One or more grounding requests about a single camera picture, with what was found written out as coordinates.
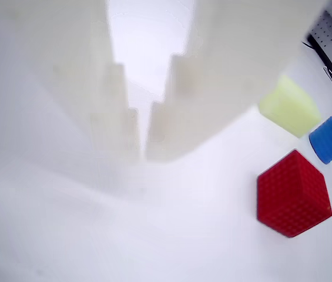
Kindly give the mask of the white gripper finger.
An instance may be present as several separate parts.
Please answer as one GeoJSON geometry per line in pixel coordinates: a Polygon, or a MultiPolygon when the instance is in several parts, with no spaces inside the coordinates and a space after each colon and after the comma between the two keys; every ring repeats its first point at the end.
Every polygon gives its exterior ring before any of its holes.
{"type": "Polygon", "coordinates": [[[0,1],[0,155],[55,170],[139,159],[105,1],[0,1]]]}
{"type": "Polygon", "coordinates": [[[150,161],[197,149],[277,84],[326,1],[196,1],[187,47],[152,106],[150,161]]]}

